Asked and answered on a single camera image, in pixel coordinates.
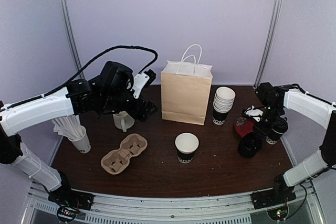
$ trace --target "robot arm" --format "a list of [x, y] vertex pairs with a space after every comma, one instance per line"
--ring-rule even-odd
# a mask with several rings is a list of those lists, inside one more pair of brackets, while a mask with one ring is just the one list
[[295, 185], [313, 179], [336, 164], [336, 106], [304, 92], [297, 84], [273, 87], [270, 83], [262, 83], [256, 89], [256, 95], [265, 106], [260, 121], [254, 126], [254, 131], [261, 136], [274, 135], [275, 123], [283, 120], [280, 116], [285, 113], [284, 108], [297, 111], [327, 130], [319, 150], [277, 176], [271, 191], [252, 195], [257, 209], [285, 202], [286, 198], [293, 199]]
[[55, 93], [16, 105], [0, 102], [0, 163], [11, 164], [29, 178], [40, 182], [57, 202], [80, 201], [81, 207], [92, 202], [92, 195], [71, 190], [66, 175], [33, 154], [17, 134], [30, 126], [61, 116], [95, 111], [99, 116], [127, 111], [134, 119], [146, 121], [157, 107], [140, 94], [155, 79], [152, 71], [140, 72], [134, 78], [132, 70], [108, 61], [95, 78], [75, 80]]

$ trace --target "red object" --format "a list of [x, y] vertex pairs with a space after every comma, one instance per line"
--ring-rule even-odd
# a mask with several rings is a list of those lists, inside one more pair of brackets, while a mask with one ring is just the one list
[[256, 123], [255, 120], [240, 117], [235, 122], [235, 131], [240, 137], [246, 136], [248, 133], [253, 132], [253, 125]]

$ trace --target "metal edge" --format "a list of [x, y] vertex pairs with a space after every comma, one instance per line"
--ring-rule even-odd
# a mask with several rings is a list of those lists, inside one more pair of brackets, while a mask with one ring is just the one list
[[[65, 23], [65, 28], [67, 32], [67, 38], [72, 54], [72, 58], [75, 62], [75, 66], [77, 70], [80, 70], [82, 68], [82, 65], [80, 63], [77, 47], [76, 47], [76, 42], [75, 42], [75, 37], [74, 37], [74, 32], [72, 31], [72, 26], [70, 22], [70, 15], [69, 15], [69, 9], [68, 9], [68, 4], [67, 0], [60, 0], [61, 7], [62, 7], [62, 12], [63, 12], [63, 19]], [[85, 79], [84, 73], [80, 73], [79, 77], [82, 79]]]
[[[305, 186], [309, 195], [315, 194], [311, 184], [305, 183]], [[200, 198], [134, 198], [93, 193], [95, 200], [91, 210], [81, 211], [100, 217], [127, 218], [137, 221], [171, 221], [171, 215], [174, 215], [174, 221], [198, 221], [265, 211], [265, 209], [254, 210], [251, 193]], [[295, 193], [297, 199], [290, 203], [301, 201], [305, 196], [301, 187], [296, 187]], [[29, 196], [52, 204], [48, 202], [48, 195], [39, 183], [32, 184]]]
[[19, 224], [30, 224], [33, 217], [35, 204], [37, 199], [26, 197], [23, 204], [22, 214], [20, 216]]
[[55, 144], [55, 147], [54, 147], [54, 151], [53, 151], [53, 153], [52, 153], [52, 155], [51, 155], [51, 157], [50, 157], [50, 159], [49, 159], [49, 161], [48, 161], [48, 165], [49, 165], [49, 166], [51, 166], [51, 165], [53, 164], [54, 159], [55, 159], [56, 154], [57, 154], [57, 151], [58, 151], [58, 149], [59, 149], [59, 147], [60, 147], [60, 145], [61, 145], [61, 143], [62, 143], [63, 138], [64, 138], [64, 137], [63, 137], [62, 135], [59, 135], [59, 136], [57, 137], [56, 144]]
[[266, 43], [264, 47], [264, 52], [262, 53], [262, 58], [261, 58], [259, 70], [257, 73], [257, 77], [254, 83], [254, 87], [259, 86], [262, 76], [265, 72], [267, 60], [269, 57], [269, 53], [272, 47], [272, 43], [273, 43], [275, 31], [276, 31], [276, 26], [278, 24], [278, 18], [280, 15], [281, 5], [282, 5], [282, 0], [274, 0], [273, 11], [272, 11], [272, 16], [271, 16], [271, 21], [269, 24], [267, 39], [266, 39]]

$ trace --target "pulp cup holder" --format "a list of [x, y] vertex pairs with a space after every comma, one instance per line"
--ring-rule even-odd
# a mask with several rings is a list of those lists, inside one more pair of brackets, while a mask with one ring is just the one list
[[118, 150], [110, 151], [101, 159], [101, 167], [109, 174], [119, 174], [130, 164], [130, 159], [139, 156], [147, 145], [147, 140], [139, 134], [130, 134], [121, 141]]

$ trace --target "metal frame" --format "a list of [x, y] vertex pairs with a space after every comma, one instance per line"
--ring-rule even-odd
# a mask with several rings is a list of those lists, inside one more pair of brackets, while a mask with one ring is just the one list
[[262, 53], [262, 58], [261, 58], [261, 63], [259, 66], [257, 78], [254, 83], [254, 87], [256, 88], [259, 86], [262, 76], [265, 72], [265, 67], [267, 64], [267, 60], [269, 57], [269, 53], [271, 51], [275, 31], [276, 31], [276, 26], [278, 24], [278, 19], [280, 15], [280, 10], [281, 10], [281, 5], [282, 5], [282, 0], [274, 0], [273, 4], [273, 12], [272, 12], [272, 17], [271, 17], [271, 22], [269, 24], [269, 29], [268, 29], [268, 34], [267, 34], [267, 39], [264, 47], [264, 52]]
[[[62, 6], [63, 18], [64, 18], [64, 23], [65, 23], [65, 27], [66, 27], [66, 31], [67, 31], [67, 37], [68, 37], [68, 42], [69, 42], [69, 45], [70, 45], [72, 57], [73, 57], [73, 60], [75, 62], [75, 65], [76, 65], [76, 69], [79, 70], [79, 69], [82, 68], [82, 65], [80, 63], [80, 59], [79, 59], [79, 56], [78, 56], [78, 51], [77, 51], [77, 47], [76, 47], [74, 32], [72, 31], [67, 0], [60, 0], [60, 2], [61, 2], [61, 6]], [[80, 73], [79, 77], [82, 78], [82, 79], [85, 79], [84, 73], [83, 72]]]
[[[308, 191], [307, 210], [310, 211], [314, 223], [325, 224], [312, 183], [305, 183], [304, 186]], [[110, 220], [150, 224], [220, 223], [219, 221], [228, 219], [248, 218], [251, 214], [265, 211], [265, 208], [254, 210], [251, 193], [196, 198], [136, 198], [93, 193], [91, 210], [81, 210], [83, 215], [78, 220], [84, 223], [109, 223]], [[301, 187], [297, 187], [295, 193], [297, 199], [291, 203], [301, 201], [305, 196]], [[21, 223], [29, 224], [35, 209], [55, 214], [55, 209], [58, 208], [55, 203], [48, 201], [48, 194], [36, 182], [31, 185], [28, 198]]]

